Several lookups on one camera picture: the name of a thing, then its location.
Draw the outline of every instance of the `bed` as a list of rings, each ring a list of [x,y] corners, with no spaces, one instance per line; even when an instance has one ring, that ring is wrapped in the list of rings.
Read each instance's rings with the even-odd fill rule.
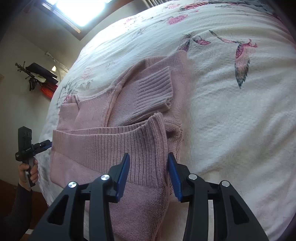
[[[97,93],[144,57],[180,49],[190,62],[181,163],[206,181],[230,181],[278,240],[296,212],[296,45],[257,1],[170,1],[100,31],[56,90],[40,141],[52,140],[72,94]],[[50,150],[36,158],[50,205],[62,187],[49,178]],[[187,208],[171,197],[162,240],[182,240]]]

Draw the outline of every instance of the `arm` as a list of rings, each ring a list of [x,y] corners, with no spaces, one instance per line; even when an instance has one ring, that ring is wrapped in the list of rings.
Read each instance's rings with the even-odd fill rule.
[[[38,162],[34,160],[34,167],[31,170],[31,180],[36,183],[38,180]],[[11,213],[3,218],[0,223],[3,229],[4,237],[7,240],[17,241],[22,238],[28,230],[32,218],[32,190],[28,186],[24,171],[29,166],[27,164],[19,165],[19,183],[17,186],[17,194]]]

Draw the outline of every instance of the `window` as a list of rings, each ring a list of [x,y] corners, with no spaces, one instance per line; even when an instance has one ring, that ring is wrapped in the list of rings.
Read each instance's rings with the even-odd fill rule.
[[[36,6],[79,40],[108,15],[132,0],[44,0]]]

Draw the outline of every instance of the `sweater sleeve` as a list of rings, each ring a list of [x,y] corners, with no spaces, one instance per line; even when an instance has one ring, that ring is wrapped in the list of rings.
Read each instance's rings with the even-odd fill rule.
[[[170,67],[123,86],[113,106],[108,126],[127,126],[169,110],[173,98]]]
[[[32,191],[17,186],[17,194],[11,213],[0,220],[4,240],[19,241],[28,230],[32,218]]]

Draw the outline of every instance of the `wrist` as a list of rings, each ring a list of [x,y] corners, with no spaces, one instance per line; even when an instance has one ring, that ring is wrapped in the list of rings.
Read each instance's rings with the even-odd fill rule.
[[[29,187],[28,184],[24,183],[21,179],[19,179],[19,185],[29,192],[31,191],[31,187]]]

